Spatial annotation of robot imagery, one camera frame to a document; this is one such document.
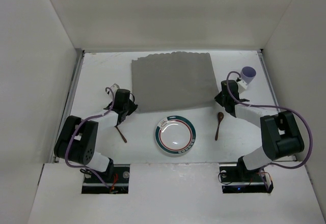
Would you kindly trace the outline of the brown wooden fork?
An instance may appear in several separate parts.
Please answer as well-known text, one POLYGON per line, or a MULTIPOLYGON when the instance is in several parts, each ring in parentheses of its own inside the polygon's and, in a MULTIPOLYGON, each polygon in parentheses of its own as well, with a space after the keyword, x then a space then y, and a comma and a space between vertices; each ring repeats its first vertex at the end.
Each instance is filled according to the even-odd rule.
POLYGON ((115 128, 117 129, 119 135, 121 136, 122 140, 127 143, 127 139, 126 137, 123 135, 123 133, 120 131, 120 129, 118 128, 118 126, 115 126, 115 128))

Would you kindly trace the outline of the lilac plastic cup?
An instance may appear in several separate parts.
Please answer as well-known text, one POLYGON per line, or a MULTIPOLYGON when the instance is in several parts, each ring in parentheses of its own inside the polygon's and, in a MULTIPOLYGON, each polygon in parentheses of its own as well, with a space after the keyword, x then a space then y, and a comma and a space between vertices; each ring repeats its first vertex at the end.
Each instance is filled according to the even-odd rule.
POLYGON ((256 70, 253 67, 250 66, 245 66, 242 68, 240 76, 242 80, 249 85, 252 80, 256 77, 256 70))

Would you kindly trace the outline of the grey cloth placemat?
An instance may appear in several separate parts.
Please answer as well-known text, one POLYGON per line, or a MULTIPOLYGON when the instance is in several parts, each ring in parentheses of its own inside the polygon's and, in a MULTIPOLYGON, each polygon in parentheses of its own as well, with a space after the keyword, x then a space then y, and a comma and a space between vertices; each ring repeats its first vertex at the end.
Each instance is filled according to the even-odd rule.
POLYGON ((210 106, 219 92, 209 53, 150 54, 131 62, 131 76, 140 113, 210 106))

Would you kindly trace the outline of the white plate with teal rim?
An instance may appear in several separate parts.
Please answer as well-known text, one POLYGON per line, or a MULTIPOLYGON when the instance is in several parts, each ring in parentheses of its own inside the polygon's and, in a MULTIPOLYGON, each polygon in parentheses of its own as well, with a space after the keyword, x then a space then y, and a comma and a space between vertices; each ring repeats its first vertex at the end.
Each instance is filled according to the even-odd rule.
POLYGON ((168 116, 160 120, 154 130, 158 148, 171 157, 186 154, 194 146, 197 133, 194 125, 185 117, 168 116))

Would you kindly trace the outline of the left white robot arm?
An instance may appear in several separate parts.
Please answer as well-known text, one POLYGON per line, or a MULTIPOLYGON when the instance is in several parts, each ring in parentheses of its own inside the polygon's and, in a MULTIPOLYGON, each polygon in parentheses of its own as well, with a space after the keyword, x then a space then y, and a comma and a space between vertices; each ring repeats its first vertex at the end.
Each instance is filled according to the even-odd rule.
POLYGON ((65 160, 71 168, 88 170, 102 183, 113 177, 114 162, 95 150, 100 120, 104 119, 106 127, 118 127, 138 107, 129 90, 107 87, 105 92, 112 101, 103 112, 85 119, 68 116, 54 148, 55 157, 65 160))

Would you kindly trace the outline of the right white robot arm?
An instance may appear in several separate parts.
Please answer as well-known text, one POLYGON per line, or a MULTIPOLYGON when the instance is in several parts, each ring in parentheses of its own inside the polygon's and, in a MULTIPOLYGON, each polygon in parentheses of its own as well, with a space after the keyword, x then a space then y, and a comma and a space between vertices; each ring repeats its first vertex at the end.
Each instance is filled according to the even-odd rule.
POLYGON ((222 90, 215 101, 231 116, 245 120, 261 131, 261 146, 252 153, 240 157, 236 166, 221 167, 221 178, 227 182, 247 182, 259 170, 273 161, 304 150, 304 141, 292 112, 244 106, 246 99, 239 98, 238 83, 234 80, 221 82, 222 90))

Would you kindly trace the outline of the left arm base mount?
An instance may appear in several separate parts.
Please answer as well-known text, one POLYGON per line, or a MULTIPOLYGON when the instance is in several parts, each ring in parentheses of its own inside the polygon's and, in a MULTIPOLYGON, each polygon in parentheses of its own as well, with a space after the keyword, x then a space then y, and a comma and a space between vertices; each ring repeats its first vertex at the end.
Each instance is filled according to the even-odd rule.
POLYGON ((81 169, 80 172, 84 175, 82 194, 128 194, 130 164, 115 164, 109 175, 98 173, 107 186, 90 170, 81 169))

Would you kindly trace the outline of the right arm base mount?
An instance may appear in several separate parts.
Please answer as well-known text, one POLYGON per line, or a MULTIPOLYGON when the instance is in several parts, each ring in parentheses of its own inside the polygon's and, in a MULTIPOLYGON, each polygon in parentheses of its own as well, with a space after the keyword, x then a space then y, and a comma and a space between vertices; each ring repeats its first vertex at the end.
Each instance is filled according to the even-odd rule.
POLYGON ((222 193, 267 193, 274 189, 270 173, 264 169, 240 175, 236 164, 221 164, 219 166, 218 180, 222 186, 222 193))

